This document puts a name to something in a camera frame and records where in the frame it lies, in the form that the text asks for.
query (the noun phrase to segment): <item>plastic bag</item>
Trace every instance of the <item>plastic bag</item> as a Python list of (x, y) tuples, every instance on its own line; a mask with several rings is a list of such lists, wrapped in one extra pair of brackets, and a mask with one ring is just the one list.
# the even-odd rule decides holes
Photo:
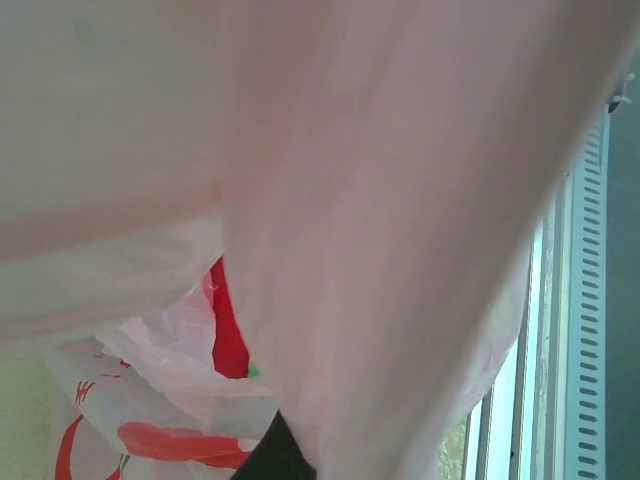
[(484, 313), (640, 15), (0, 8), (2, 341), (179, 299), (214, 260), (222, 194), (238, 323), (320, 480), (413, 480), (434, 460)]
[(487, 318), (467, 364), (462, 388), (451, 409), (450, 425), (458, 422), (484, 397), (513, 347), (526, 307), (530, 248), (527, 243), (514, 259), (509, 274), (491, 303)]
[[(106, 356), (102, 348), (95, 339), (84, 339), (45, 354), (66, 397), (60, 400), (54, 417), (52, 480), (101, 478), (102, 469), (113, 473), (125, 457), (163, 463), (191, 461), (211, 470), (212, 478), (227, 478), (229, 472), (224, 470), (231, 471), (244, 462), (257, 443), (237, 435), (246, 429), (213, 433), (218, 425), (206, 425), (185, 414), (128, 363)], [(187, 473), (193, 468), (183, 468), (181, 478), (207, 478), (189, 477)]]
[(224, 5), (225, 258), (249, 351), (320, 480), (423, 478), (508, 350), (468, 385), (640, 4)]
[[(216, 336), (212, 304), (224, 304), (224, 278), (216, 277), (216, 289), (209, 275), (204, 283), (206, 289), (198, 284), (165, 310), (103, 330), (101, 342), (68, 342), (46, 354), (68, 397), (54, 442), (55, 480), (98, 478), (105, 468), (132, 479), (170, 478), (169, 471), (180, 478), (228, 478), (244, 462), (276, 406), (259, 378), (230, 379), (215, 371), (215, 357), (235, 372), (248, 359), (242, 342), (223, 349), (231, 358), (212, 354), (214, 344), (236, 339), (229, 336), (234, 320), (228, 311), (229, 325)], [(101, 442), (108, 448), (96, 454)], [(158, 461), (187, 463), (164, 469)]]
[(210, 431), (260, 439), (277, 409), (259, 378), (216, 371), (215, 320), (202, 284), (179, 302), (105, 329), (105, 353), (124, 359), (157, 391)]

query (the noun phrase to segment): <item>black object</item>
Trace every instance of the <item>black object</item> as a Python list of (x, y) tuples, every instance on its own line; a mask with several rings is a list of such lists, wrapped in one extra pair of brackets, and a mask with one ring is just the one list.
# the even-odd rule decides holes
[(231, 480), (315, 480), (316, 471), (306, 462), (291, 430), (280, 414), (249, 458)]

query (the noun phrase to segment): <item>red logo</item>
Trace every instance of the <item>red logo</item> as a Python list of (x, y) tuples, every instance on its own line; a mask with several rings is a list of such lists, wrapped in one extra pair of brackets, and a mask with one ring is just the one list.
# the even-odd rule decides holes
[(93, 388), (95, 382), (79, 382), (76, 388), (76, 405), (82, 405), (87, 399), (87, 393)]

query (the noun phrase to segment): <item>white wall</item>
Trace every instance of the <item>white wall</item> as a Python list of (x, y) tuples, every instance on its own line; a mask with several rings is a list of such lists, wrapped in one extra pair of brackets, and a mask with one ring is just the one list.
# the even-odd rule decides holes
[(0, 478), (44, 480), (55, 383), (38, 356), (0, 363)]

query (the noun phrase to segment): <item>red print on bag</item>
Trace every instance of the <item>red print on bag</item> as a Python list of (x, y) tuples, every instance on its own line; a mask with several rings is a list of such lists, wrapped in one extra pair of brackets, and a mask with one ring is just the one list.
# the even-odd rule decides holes
[(87, 393), (93, 388), (95, 382), (79, 382), (76, 388), (76, 405), (82, 405), (87, 399)]
[(236, 324), (224, 274), (222, 258), (211, 268), (213, 284), (212, 307), (216, 316), (216, 340), (213, 345), (213, 366), (227, 378), (249, 375), (249, 352)]
[(210, 437), (190, 428), (128, 422), (118, 428), (118, 438), (130, 455), (165, 462), (193, 460), (209, 467), (237, 469), (249, 457), (237, 438)]
[[(76, 436), (78, 426), (84, 417), (80, 415), (69, 428), (64, 432), (62, 441), (60, 442), (60, 450), (58, 450), (58, 458), (56, 459), (56, 470), (54, 473), (55, 480), (73, 480), (71, 476), (71, 450), (73, 449), (73, 440)], [(107, 477), (106, 480), (120, 480), (122, 469), (124, 468), (123, 462), (125, 455), (120, 455), (120, 465), (116, 468), (116, 471)]]

